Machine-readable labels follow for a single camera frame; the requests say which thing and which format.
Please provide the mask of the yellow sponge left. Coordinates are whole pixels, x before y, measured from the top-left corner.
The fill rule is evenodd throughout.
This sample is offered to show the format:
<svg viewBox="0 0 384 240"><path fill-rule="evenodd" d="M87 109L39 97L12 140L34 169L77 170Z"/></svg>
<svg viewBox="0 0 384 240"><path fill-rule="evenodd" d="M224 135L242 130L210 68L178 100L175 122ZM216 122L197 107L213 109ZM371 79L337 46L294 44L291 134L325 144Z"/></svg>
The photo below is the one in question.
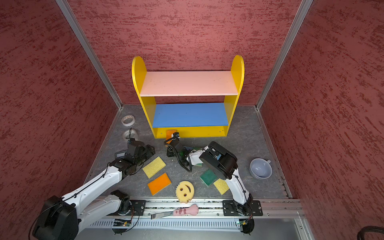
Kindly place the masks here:
<svg viewBox="0 0 384 240"><path fill-rule="evenodd" d="M161 169L163 169L165 166L166 166L166 163L161 159L161 157L157 157L153 161L151 161L148 165L143 167L143 171L146 174L146 176L150 179L156 173L158 173Z"/></svg>

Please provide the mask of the pink handled scraper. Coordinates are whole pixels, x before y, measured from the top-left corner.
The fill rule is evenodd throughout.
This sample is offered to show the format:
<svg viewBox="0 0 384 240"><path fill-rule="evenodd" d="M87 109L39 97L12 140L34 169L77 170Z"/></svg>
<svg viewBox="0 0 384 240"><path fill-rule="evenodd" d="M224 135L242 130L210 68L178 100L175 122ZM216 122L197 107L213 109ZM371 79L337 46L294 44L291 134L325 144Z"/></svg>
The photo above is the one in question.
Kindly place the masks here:
<svg viewBox="0 0 384 240"><path fill-rule="evenodd" d="M164 217L183 217L183 216L196 216L199 213L199 207L196 204L187 208L176 209L170 212L163 212L151 215L151 220L156 220Z"/></svg>

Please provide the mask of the orange sponge front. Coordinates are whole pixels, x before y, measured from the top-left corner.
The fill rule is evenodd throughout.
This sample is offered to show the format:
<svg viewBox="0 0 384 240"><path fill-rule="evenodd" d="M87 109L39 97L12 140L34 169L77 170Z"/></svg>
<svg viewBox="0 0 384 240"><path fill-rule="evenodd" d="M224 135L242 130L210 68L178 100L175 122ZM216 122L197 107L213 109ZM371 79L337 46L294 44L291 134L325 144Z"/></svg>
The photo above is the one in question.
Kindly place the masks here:
<svg viewBox="0 0 384 240"><path fill-rule="evenodd" d="M156 178L155 180L151 181L148 184L148 188L149 188L152 196L154 196L158 192L160 192L161 190L163 190L164 188L169 186L171 183L172 182L171 182L170 178L168 177L167 173L164 173L161 176L159 176L158 178Z"/></svg>

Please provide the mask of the orange sponge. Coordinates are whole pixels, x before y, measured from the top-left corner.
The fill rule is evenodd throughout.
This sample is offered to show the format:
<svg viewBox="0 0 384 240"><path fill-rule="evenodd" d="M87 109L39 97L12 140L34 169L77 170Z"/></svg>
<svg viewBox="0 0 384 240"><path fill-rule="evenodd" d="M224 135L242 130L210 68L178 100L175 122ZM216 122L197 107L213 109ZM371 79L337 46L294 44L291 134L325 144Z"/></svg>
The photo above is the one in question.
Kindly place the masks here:
<svg viewBox="0 0 384 240"><path fill-rule="evenodd" d="M173 134L176 133L177 130L167 130L166 131L166 140L173 137Z"/></svg>
<svg viewBox="0 0 384 240"><path fill-rule="evenodd" d="M159 176L158 178L156 178L155 180L151 181L148 184L148 188L149 188L152 196L154 196L158 192L160 192L161 190L163 190L164 188L169 186L171 183L172 182L171 182L170 178L168 177L167 173L164 173L161 176Z"/></svg>

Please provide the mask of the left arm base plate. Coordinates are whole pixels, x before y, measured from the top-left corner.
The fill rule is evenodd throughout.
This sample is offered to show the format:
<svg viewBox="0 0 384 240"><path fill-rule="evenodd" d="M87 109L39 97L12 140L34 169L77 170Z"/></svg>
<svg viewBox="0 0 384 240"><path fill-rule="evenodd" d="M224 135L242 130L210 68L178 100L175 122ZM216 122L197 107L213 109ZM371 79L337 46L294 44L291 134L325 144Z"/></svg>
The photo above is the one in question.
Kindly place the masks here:
<svg viewBox="0 0 384 240"><path fill-rule="evenodd" d="M131 218L132 216L143 216L146 208L146 200L128 200L123 202L123 206L119 207L114 213L108 216L116 216L120 218Z"/></svg>

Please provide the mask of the black calculator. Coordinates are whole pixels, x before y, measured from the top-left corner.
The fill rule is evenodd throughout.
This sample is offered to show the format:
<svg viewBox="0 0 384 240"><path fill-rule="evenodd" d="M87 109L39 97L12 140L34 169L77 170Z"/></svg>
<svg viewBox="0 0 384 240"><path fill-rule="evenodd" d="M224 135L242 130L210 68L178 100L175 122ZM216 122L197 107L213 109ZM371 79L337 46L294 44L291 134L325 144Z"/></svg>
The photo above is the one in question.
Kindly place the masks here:
<svg viewBox="0 0 384 240"><path fill-rule="evenodd" d="M116 159L124 159L125 155L126 155L126 151L120 151L120 152L115 153L115 158Z"/></svg>

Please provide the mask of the grey mug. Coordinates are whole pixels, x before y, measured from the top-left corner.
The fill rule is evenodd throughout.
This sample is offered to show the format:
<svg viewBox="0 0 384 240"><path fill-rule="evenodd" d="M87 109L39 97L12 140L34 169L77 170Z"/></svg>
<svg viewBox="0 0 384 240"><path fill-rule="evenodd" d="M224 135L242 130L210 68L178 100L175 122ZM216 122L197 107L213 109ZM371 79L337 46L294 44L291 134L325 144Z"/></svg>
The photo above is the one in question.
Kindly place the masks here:
<svg viewBox="0 0 384 240"><path fill-rule="evenodd" d="M256 158L251 161L250 174L252 177L264 180L270 178L272 173L271 160Z"/></svg>

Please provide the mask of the blue sponge left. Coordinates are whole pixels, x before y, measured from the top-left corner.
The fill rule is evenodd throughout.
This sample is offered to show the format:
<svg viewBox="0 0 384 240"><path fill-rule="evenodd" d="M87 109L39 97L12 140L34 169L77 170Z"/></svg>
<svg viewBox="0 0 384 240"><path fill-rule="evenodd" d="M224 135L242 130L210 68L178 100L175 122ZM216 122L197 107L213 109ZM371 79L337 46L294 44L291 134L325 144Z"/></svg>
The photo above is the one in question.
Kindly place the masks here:
<svg viewBox="0 0 384 240"><path fill-rule="evenodd" d="M184 146L184 148L187 150L187 151L192 151L192 150L195 150L196 148L194 147L187 147L187 146Z"/></svg>

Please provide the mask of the clear tape roll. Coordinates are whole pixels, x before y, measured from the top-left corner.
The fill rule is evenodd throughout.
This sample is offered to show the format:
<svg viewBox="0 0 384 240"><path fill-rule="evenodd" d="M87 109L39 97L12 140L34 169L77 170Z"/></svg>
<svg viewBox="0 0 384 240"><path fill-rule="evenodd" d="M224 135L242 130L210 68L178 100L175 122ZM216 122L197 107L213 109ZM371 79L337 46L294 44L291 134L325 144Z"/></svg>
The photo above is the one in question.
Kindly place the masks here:
<svg viewBox="0 0 384 240"><path fill-rule="evenodd" d="M122 122L123 126L130 127L130 126L135 124L136 119L133 115L126 115L126 116L122 117L121 122Z"/></svg>

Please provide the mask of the dark green sponge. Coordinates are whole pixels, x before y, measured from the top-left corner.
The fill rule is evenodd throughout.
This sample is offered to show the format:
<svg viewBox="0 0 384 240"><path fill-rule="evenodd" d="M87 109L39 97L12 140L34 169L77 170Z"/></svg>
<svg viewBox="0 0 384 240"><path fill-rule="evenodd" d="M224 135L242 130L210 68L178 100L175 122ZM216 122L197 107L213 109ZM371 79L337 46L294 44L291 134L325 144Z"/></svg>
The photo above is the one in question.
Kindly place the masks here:
<svg viewBox="0 0 384 240"><path fill-rule="evenodd" d="M206 170L201 176L200 179L202 182L209 187L212 183L214 183L217 180L217 176L212 170Z"/></svg>

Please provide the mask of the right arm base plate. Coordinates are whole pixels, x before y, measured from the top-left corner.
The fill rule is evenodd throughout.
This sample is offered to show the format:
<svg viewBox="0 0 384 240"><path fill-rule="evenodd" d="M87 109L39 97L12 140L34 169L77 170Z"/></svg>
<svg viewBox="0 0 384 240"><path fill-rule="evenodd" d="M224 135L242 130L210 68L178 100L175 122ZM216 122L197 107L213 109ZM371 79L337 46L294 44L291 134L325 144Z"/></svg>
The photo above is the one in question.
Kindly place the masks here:
<svg viewBox="0 0 384 240"><path fill-rule="evenodd" d="M263 210L260 201L253 200L250 203L240 205L233 200L224 200L222 201L222 204L224 216L263 216Z"/></svg>

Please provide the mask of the yellow sponge right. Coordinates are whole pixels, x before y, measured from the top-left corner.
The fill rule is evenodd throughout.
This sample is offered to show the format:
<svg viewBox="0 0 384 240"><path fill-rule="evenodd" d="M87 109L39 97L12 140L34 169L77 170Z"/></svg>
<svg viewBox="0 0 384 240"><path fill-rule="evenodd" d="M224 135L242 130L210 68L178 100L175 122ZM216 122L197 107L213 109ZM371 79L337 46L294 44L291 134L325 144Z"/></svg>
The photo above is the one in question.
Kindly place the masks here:
<svg viewBox="0 0 384 240"><path fill-rule="evenodd" d="M219 191L221 195L224 195L230 189L226 181L222 179L217 179L214 182L214 186L216 187L216 189Z"/></svg>

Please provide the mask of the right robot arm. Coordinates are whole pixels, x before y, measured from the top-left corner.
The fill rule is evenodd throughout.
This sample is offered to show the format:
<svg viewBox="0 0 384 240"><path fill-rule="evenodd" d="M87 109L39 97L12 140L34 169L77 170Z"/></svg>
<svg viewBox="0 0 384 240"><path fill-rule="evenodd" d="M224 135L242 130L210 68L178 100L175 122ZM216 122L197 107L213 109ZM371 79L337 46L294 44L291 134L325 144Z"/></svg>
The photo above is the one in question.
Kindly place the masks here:
<svg viewBox="0 0 384 240"><path fill-rule="evenodd" d="M187 148L177 138L164 141L164 145L167 146L167 155L176 157L180 166L187 172L191 172L192 167L198 164L208 167L216 178L227 183L237 212L243 216L253 216L253 197L242 182L238 159L233 153L215 141L200 149Z"/></svg>

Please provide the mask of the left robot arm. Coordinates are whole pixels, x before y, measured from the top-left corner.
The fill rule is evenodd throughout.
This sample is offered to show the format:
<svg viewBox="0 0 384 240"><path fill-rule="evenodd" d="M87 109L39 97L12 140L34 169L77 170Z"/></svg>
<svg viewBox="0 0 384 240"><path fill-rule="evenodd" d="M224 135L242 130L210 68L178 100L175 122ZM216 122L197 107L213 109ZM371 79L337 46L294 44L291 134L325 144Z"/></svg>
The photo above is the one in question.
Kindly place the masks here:
<svg viewBox="0 0 384 240"><path fill-rule="evenodd" d="M128 149L117 152L115 160L99 175L62 197L52 196L46 200L28 236L38 240L73 240L82 230L109 214L130 219L142 216L146 201L131 202L130 196L119 190L98 202L95 199L136 174L155 153L153 146L130 139Z"/></svg>

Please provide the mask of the yellow shelf with coloured boards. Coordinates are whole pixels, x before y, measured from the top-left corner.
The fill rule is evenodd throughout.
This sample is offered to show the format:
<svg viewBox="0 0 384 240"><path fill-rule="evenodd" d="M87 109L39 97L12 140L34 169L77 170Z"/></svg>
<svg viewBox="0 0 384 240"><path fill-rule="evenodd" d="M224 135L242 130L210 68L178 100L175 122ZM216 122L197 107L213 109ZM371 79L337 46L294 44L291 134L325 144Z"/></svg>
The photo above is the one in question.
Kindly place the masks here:
<svg viewBox="0 0 384 240"><path fill-rule="evenodd" d="M172 131L183 138L228 135L245 80L245 62L234 57L230 71L149 72L142 57L134 57L132 79L154 138ZM157 97L223 96L222 103L157 104Z"/></svg>

